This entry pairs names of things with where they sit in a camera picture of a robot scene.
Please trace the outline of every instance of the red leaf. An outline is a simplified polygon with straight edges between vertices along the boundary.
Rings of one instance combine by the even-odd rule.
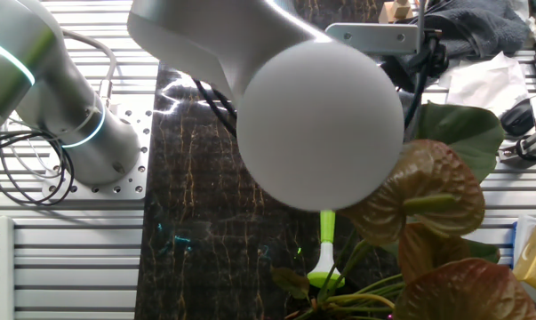
[[[431,197],[451,195],[455,204],[431,203]],[[412,199],[418,207],[404,210]],[[400,160],[386,181],[358,204],[339,210],[349,217],[370,244],[383,245],[400,237],[410,213],[436,232],[463,236],[484,218],[484,197],[477,179],[455,152],[442,142],[415,140],[404,146]]]
[[[467,240],[441,237],[421,223],[406,225],[398,247],[398,264],[407,284],[448,262],[470,256]]]
[[[408,284],[398,297],[394,318],[536,320],[536,308],[508,267],[466,259]]]

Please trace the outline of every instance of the black cable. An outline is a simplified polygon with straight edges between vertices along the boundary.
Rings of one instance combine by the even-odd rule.
[[[234,110],[234,107],[232,107],[232,104],[230,102],[228,102],[228,98],[226,98],[226,96],[224,94],[222,94],[222,92],[218,92],[218,91],[216,91],[214,89],[212,89],[212,92],[214,92],[214,94],[216,94],[216,96],[218,97],[218,100],[220,100],[220,103],[229,112],[229,114],[232,117],[234,117],[235,120],[237,120],[238,115],[236,114],[236,111]]]
[[[12,133],[0,133],[0,141],[8,140],[20,136],[21,134],[34,134],[36,131],[24,131],[24,132],[12,132]]]
[[[9,142],[6,142],[4,144],[0,144],[0,149],[5,148],[5,147],[9,147],[12,144],[15,144],[15,143],[17,143],[19,141],[23,141],[23,140],[26,140],[26,139],[38,137],[39,135],[40,135],[40,133],[34,133],[34,134],[29,134],[29,135],[26,135],[26,136],[22,136],[20,138],[16,138],[16,139],[13,139],[13,140],[9,140]]]
[[[204,89],[203,84],[201,84],[200,81],[196,79],[193,79],[193,81],[195,82],[196,88],[198,89],[200,94],[204,97],[208,105],[211,107],[212,112],[214,112],[216,117],[218,117],[218,119],[222,122],[222,124],[224,124],[224,127],[226,128],[226,130],[230,132],[236,138],[236,129],[222,115],[222,113],[220,112],[220,110],[218,109],[214,101],[212,101],[211,97],[208,95],[208,93],[206,93],[206,90]]]
[[[408,109],[408,114],[406,115],[406,118],[404,120],[404,129],[408,129],[410,126],[410,123],[413,120],[413,117],[416,114],[416,110],[418,110],[418,106],[421,104],[421,95],[426,90],[426,82],[428,81],[428,75],[431,72],[431,69],[434,64],[434,53],[436,52],[437,48],[437,40],[431,39],[429,41],[429,57],[426,64],[424,64],[421,67],[421,71],[418,74],[418,83],[416,85],[416,91],[413,96],[412,104],[410,106],[410,109]]]
[[[19,140],[24,140],[24,139],[27,139],[28,136],[24,136],[24,137],[21,137],[21,138],[17,138],[17,139],[13,139],[13,140],[9,140],[8,143],[5,143],[3,145],[0,145],[0,158],[1,158],[1,162],[2,162],[2,165],[3,165],[3,168],[4,168],[4,172],[5,174],[7,175],[7,177],[9,178],[9,181],[13,184],[13,186],[17,189],[17,191],[19,193],[21,193],[24,197],[27,198],[27,201],[25,200],[20,200],[19,198],[15,197],[15,196],[12,196],[10,194],[9,191],[7,191],[3,185],[1,184],[0,182],[0,190],[1,192],[3,192],[7,197],[9,197],[11,200],[13,200],[13,202],[17,203],[17,204],[20,204],[20,205],[24,205],[24,204],[34,204],[34,205],[40,205],[40,206],[53,206],[53,205],[56,205],[56,204],[59,204],[61,203],[62,201],[64,201],[66,199],[66,197],[68,196],[68,194],[70,193],[72,187],[73,187],[73,184],[74,184],[74,175],[75,175],[75,168],[74,168],[74,164],[72,163],[72,159],[70,158],[68,152],[62,148],[62,146],[59,144],[58,141],[55,141],[53,140],[52,138],[54,137],[52,134],[46,132],[46,131],[37,131],[35,132],[34,134],[32,134],[33,136],[40,136],[40,137],[43,137],[43,138],[49,138],[47,141],[49,142],[49,144],[52,146],[52,148],[54,149],[54,151],[56,152],[56,154],[59,156],[60,158],[60,169],[61,169],[61,176],[60,176],[60,181],[59,181],[59,184],[58,186],[53,190],[53,192],[46,196],[45,198],[43,199],[40,199],[40,200],[35,200],[33,199],[31,196],[29,196],[20,186],[19,184],[17,183],[17,181],[13,178],[13,176],[11,175],[11,172],[9,171],[7,165],[6,165],[6,161],[5,161],[5,157],[4,157],[4,153],[3,153],[3,148],[5,146],[8,146],[8,145],[11,145],[13,143],[16,143],[17,141]],[[60,191],[64,181],[65,181],[65,171],[66,169],[69,168],[69,173],[70,173],[70,182],[68,184],[68,188],[66,190],[66,192],[64,193],[64,195],[62,195],[62,197],[57,200],[57,201],[54,201],[54,202],[51,202],[51,203],[47,203],[45,204],[44,202],[50,200],[51,198],[53,198],[56,194],[58,194],[58,192]]]

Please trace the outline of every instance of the gray cloth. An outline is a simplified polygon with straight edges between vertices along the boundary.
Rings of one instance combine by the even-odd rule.
[[[442,0],[426,11],[425,26],[443,31],[450,59],[516,52],[530,32],[505,0]]]

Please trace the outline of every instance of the plant stem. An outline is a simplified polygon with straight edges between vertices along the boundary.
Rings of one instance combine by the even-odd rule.
[[[287,315],[284,320],[291,320],[291,319],[294,319],[300,312],[299,311],[295,311],[289,315]]]
[[[382,280],[380,280],[380,281],[378,281],[378,282],[375,282],[374,284],[371,284],[371,285],[367,286],[366,288],[363,288],[363,289],[357,291],[355,294],[360,294],[360,293],[368,292],[368,291],[370,291],[371,289],[373,289],[373,288],[375,288],[375,287],[377,287],[377,286],[379,286],[379,285],[381,285],[381,284],[384,284],[384,283],[389,282],[389,281],[392,281],[392,280],[396,280],[397,278],[401,278],[401,277],[402,277],[402,274],[400,274],[400,275],[395,275],[395,276],[391,276],[391,277],[388,277],[388,278],[386,278],[386,279],[382,279]]]
[[[313,315],[313,312],[315,312],[315,310],[314,310],[314,309],[310,309],[308,312],[304,313],[304,314],[301,315],[301,316],[296,317],[294,320],[305,320],[305,319],[309,319],[309,318]]]
[[[408,199],[402,204],[402,209],[408,216],[424,212],[444,212],[454,208],[457,199],[452,194],[438,194]]]
[[[406,286],[405,283],[391,284],[391,285],[387,285],[387,286],[379,288],[379,289],[369,291],[367,293],[381,295],[381,294],[384,294],[384,293],[388,293],[388,292],[392,292],[392,291],[395,291],[395,290],[403,289],[405,286]]]
[[[350,316],[348,319],[361,319],[361,320],[382,320],[371,316]]]
[[[347,254],[347,248],[349,248],[350,245],[352,245],[352,243],[355,242],[355,238],[356,238],[356,230],[353,229],[353,231],[350,233],[350,236],[348,236],[347,244],[340,251],[339,257],[336,259],[335,263],[332,265],[331,271],[329,271],[329,275],[327,275],[327,278],[324,280],[323,287],[321,287],[319,294],[317,294],[317,301],[324,300],[324,297],[327,293],[327,286],[329,285],[329,280],[331,280],[332,273],[337,268],[339,263],[341,263],[342,260],[345,258],[345,255]]]
[[[384,298],[384,297],[381,297],[381,296],[378,296],[378,295],[375,295],[375,294],[346,294],[346,295],[341,295],[341,296],[336,296],[336,297],[331,297],[329,299],[327,299],[327,302],[341,302],[342,300],[349,300],[349,299],[368,299],[368,300],[376,300],[376,301],[380,301],[382,303],[384,303],[385,305],[387,305],[388,307],[390,308],[394,308],[394,303],[392,303],[392,301]]]
[[[357,308],[357,307],[338,307],[333,308],[333,312],[392,312],[391,308]]]
[[[396,295],[398,295],[400,293],[402,293],[402,291],[392,291],[392,292],[382,294],[381,297],[382,298],[390,298],[390,297],[396,296]],[[356,302],[356,301],[355,300],[348,301],[348,304],[350,304],[352,302]],[[362,302],[362,303],[357,303],[355,305],[351,305],[350,307],[368,307],[368,306],[371,306],[374,303],[376,303],[376,300],[367,300],[367,301]]]
[[[340,273],[339,278],[337,281],[335,281],[334,284],[332,284],[331,290],[328,292],[328,294],[325,294],[325,298],[332,296],[335,294],[335,290],[337,289],[337,286],[339,285],[340,281],[350,272],[350,270],[362,259],[364,256],[366,256],[366,253],[368,253],[372,249],[372,246],[369,245],[366,240],[361,241],[358,243],[355,247],[355,250],[353,250],[352,254],[350,255],[350,258],[347,261],[347,265]]]

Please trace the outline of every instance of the cable bundle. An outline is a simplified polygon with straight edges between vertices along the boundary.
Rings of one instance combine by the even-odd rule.
[[[36,138],[36,137],[40,137],[40,138],[43,138],[44,140],[48,141],[48,143],[52,146],[52,148],[54,149],[54,151],[56,152],[56,154],[58,155],[58,157],[60,159],[59,171],[53,176],[44,176],[44,175],[36,174],[36,172],[30,170],[33,174],[35,174],[35,175],[37,175],[39,177],[42,177],[42,178],[50,179],[50,178],[60,177],[60,181],[59,181],[58,185],[51,192],[51,194],[46,196],[46,197],[44,197],[44,198],[42,198],[42,199],[38,199],[38,200],[32,198],[31,196],[29,196],[19,186],[17,181],[13,178],[11,172],[9,171],[9,168],[7,167],[7,163],[5,161],[5,156],[4,156],[4,151],[3,151],[4,148],[7,148],[7,147],[12,148],[12,145],[17,143],[17,142],[19,142],[19,141],[23,141],[23,140],[28,140],[29,141],[30,139]],[[27,168],[29,170],[29,167],[22,161],[22,159],[20,159],[20,157],[17,155],[17,153],[14,150],[13,150],[13,154],[19,160],[19,162],[25,168]],[[62,201],[64,201],[64,199],[66,199],[66,197],[68,196],[70,191],[73,189],[75,171],[74,171],[74,164],[72,163],[72,159],[70,159],[70,156],[68,155],[68,152],[61,146],[61,144],[59,143],[57,138],[53,134],[51,134],[51,133],[49,133],[47,131],[38,130],[38,129],[32,129],[32,130],[28,130],[28,131],[17,131],[17,132],[3,131],[3,132],[0,132],[0,159],[1,159],[1,164],[3,165],[4,172],[7,175],[7,177],[9,178],[9,181],[13,184],[13,186],[17,189],[17,191],[27,199],[27,200],[21,200],[21,199],[15,197],[15,196],[13,196],[9,191],[7,191],[3,187],[3,185],[0,182],[0,190],[1,190],[1,192],[3,192],[7,197],[9,197],[11,200],[13,200],[17,204],[21,204],[21,205],[34,204],[34,205],[40,205],[40,206],[53,206],[53,205],[59,204]],[[70,181],[69,181],[69,184],[68,184],[68,188],[66,189],[66,191],[64,192],[64,194],[62,195],[62,197],[59,200],[49,202],[50,199],[52,199],[55,195],[57,195],[60,192],[60,189],[62,188],[62,185],[63,185],[64,181],[66,180],[66,175],[67,175],[66,170],[68,170],[68,172],[70,174]]]
[[[200,94],[206,100],[206,103],[208,103],[209,107],[212,109],[212,112],[214,112],[214,115],[216,115],[220,122],[224,124],[226,130],[230,132],[234,136],[234,138],[236,138],[236,128],[232,124],[230,124],[230,122],[222,115],[219,108],[216,106],[216,103],[212,101],[212,98],[208,95],[208,92],[206,92],[205,88],[203,87],[203,84],[201,84],[201,82],[196,79],[193,79],[193,81],[195,82],[196,88],[198,89]],[[234,107],[232,107],[232,104],[228,101],[228,99],[222,93],[216,90],[212,90],[212,92],[214,92],[216,97],[218,97],[222,106],[234,118],[234,120],[237,120],[238,116],[236,114],[236,111],[234,110]]]

